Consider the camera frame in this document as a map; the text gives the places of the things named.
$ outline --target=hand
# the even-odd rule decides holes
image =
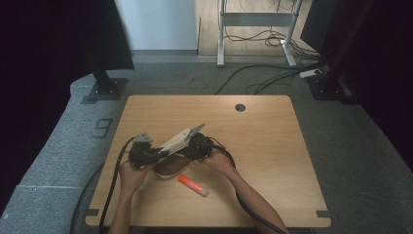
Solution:
[[[231,161],[219,149],[213,148],[205,159],[198,161],[206,164],[213,170],[221,172],[222,174],[234,170],[234,167],[231,165]]]
[[[136,169],[131,165],[131,162],[125,161],[122,163],[119,170],[119,175],[121,177],[121,196],[126,196],[131,198],[133,193],[140,187],[146,174],[155,167],[154,165],[148,165],[143,169]]]

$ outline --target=highlighter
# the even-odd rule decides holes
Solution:
[[[202,187],[197,182],[183,174],[179,175],[178,181],[185,184],[187,187],[194,190],[195,192],[199,193],[201,196],[206,197],[208,194],[207,188]]]

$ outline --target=wire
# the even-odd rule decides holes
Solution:
[[[89,187],[89,184],[92,182],[92,179],[94,179],[94,177],[97,175],[97,173],[103,168],[103,165],[100,165],[97,170],[92,174],[91,178],[89,179],[89,181],[86,183],[85,187],[82,190],[82,193],[80,194],[80,197],[78,199],[78,202],[76,203],[76,207],[75,210],[73,211],[73,215],[72,215],[72,221],[70,222],[70,233],[74,233],[73,232],[73,226],[74,226],[74,220],[76,219],[76,216],[79,215],[79,207],[81,204],[81,201],[83,201],[83,197],[85,196],[85,192],[86,189]]]
[[[130,143],[133,139],[134,139],[134,137],[130,138],[130,139],[125,143],[124,147],[122,147],[122,150],[121,150],[121,152],[119,153],[118,160],[116,161],[115,171],[113,172],[112,184],[110,185],[109,193],[107,194],[107,198],[106,198],[106,203],[104,204],[102,216],[100,217],[100,223],[99,223],[99,231],[100,231],[100,233],[102,233],[102,231],[103,231],[103,222],[104,222],[104,219],[105,219],[105,217],[106,217],[107,209],[109,208],[109,203],[110,203],[110,200],[111,200],[112,195],[113,195],[113,190],[115,189],[116,178],[118,177],[118,172],[119,172],[119,167],[120,167],[120,165],[121,165],[122,157],[124,156],[125,150],[127,149],[129,143]]]
[[[230,41],[234,41],[234,42],[239,42],[239,41],[265,41],[265,45],[267,46],[271,46],[271,47],[278,47],[278,46],[282,46],[282,42],[281,40],[283,40],[285,38],[285,35],[274,31],[273,27],[270,28],[270,30],[264,30],[261,31],[251,37],[241,37],[241,36],[237,36],[237,35],[228,35],[227,32],[227,28],[224,27],[225,29],[225,34],[226,34],[226,38],[228,38]],[[270,32],[270,35],[266,38],[256,38],[266,32]],[[278,43],[277,44],[273,44],[272,41],[273,40],[277,40]],[[293,39],[290,40],[290,45],[293,49],[293,51],[301,57],[306,57],[306,58],[311,58],[311,59],[318,59],[319,55],[317,55],[317,52],[315,51],[311,51],[311,50],[307,50],[304,48],[301,48],[300,46],[298,46],[297,42]]]
[[[244,10],[244,12],[246,12],[245,8],[243,7],[243,3],[241,2],[241,0],[240,0],[240,6]]]
[[[280,4],[282,3],[282,0],[279,0],[279,5],[278,5],[278,7],[277,7],[277,10],[276,10],[276,12],[278,12],[279,11],[279,9],[280,9]]]
[[[282,74],[282,75],[274,76],[274,77],[272,77],[271,79],[268,79],[268,80],[266,80],[266,81],[264,81],[264,82],[262,82],[262,83],[248,85],[247,87],[245,87],[244,92],[245,92],[245,94],[247,95],[247,91],[248,91],[249,87],[258,86],[258,88],[256,88],[256,89],[255,89],[255,92],[253,93],[254,95],[256,95],[259,91],[261,91],[261,90],[259,90],[259,87],[260,87],[260,86],[263,86],[263,85],[265,86],[267,82],[276,83],[276,82],[278,82],[278,81],[280,81],[280,80],[283,80],[283,79],[286,79],[286,78],[288,78],[288,77],[291,77],[291,78],[289,79],[288,83],[277,83],[277,85],[291,85],[291,84],[292,84],[292,83],[291,83],[291,82],[292,82],[292,77],[293,77],[294,74],[295,74],[295,72],[294,72],[294,73],[292,73],[292,72],[291,72],[291,73],[284,73],[284,74]]]
[[[297,2],[297,0],[294,0],[294,1],[292,2],[291,6],[289,6],[288,8],[281,7],[280,4],[279,4],[279,8],[283,8],[285,11],[288,11],[289,9],[291,9],[291,12],[293,12],[296,2]]]
[[[273,4],[270,6],[270,8],[268,8],[268,11],[267,11],[267,12],[270,12],[271,8],[272,8],[274,5],[276,5],[276,0],[274,0]]]
[[[277,66],[277,65],[269,65],[269,64],[254,64],[254,65],[248,65],[245,67],[242,67],[238,70],[236,70],[234,73],[232,73],[232,75],[225,81],[225,83],[221,86],[221,88],[219,88],[219,90],[215,93],[216,95],[219,94],[219,92],[221,92],[222,89],[224,89],[224,87],[228,84],[228,82],[230,82],[230,80],[240,71],[251,68],[251,67],[274,67],[274,68],[280,68],[280,69],[297,69],[295,67],[285,67],[285,66]]]
[[[288,77],[291,77],[291,79],[290,79],[290,83],[291,83],[292,78],[294,77],[294,75],[297,75],[297,74],[301,73],[302,71],[304,71],[304,70],[299,70],[299,71],[296,71],[296,72],[284,73],[284,74],[282,74],[281,76],[277,76],[277,78],[272,78],[272,79],[270,79],[270,80],[267,80],[267,81],[261,83],[261,84],[258,86],[258,88],[256,88],[256,90],[255,90],[255,92],[254,92],[253,94],[254,94],[254,95],[257,95],[259,92],[261,92],[262,90],[264,90],[264,89],[267,88],[268,86],[276,83],[277,81],[280,81],[280,80],[282,80],[282,79],[288,78]]]
[[[225,156],[227,156],[227,158],[230,160],[231,165],[236,168],[236,164],[235,164],[235,160],[234,157],[231,155],[230,152],[228,152],[225,147],[215,138],[213,137],[209,137],[213,140],[215,140],[220,146],[218,145],[210,145],[212,148],[216,148],[218,150],[220,150]],[[240,203],[241,207],[244,209],[244,211],[246,211],[247,214],[249,214],[251,217],[255,218],[256,220],[258,220],[259,222],[263,223],[264,225],[268,226],[269,228],[277,231],[280,234],[286,234],[284,231],[282,231],[280,228],[278,228],[276,225],[274,225],[272,222],[268,221],[267,219],[261,217],[260,215],[256,214],[255,212],[253,212],[241,199],[241,197],[238,195],[237,191],[235,191],[235,195],[237,196],[237,200]]]

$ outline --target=person's left hand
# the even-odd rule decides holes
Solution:
[[[131,198],[133,193],[140,187],[146,174],[155,167],[154,165],[148,165],[143,169],[136,169],[131,165],[131,162],[125,161],[122,163],[119,170],[121,177],[121,195]]]

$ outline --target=white wall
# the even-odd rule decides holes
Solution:
[[[194,0],[115,0],[131,50],[196,50]]]

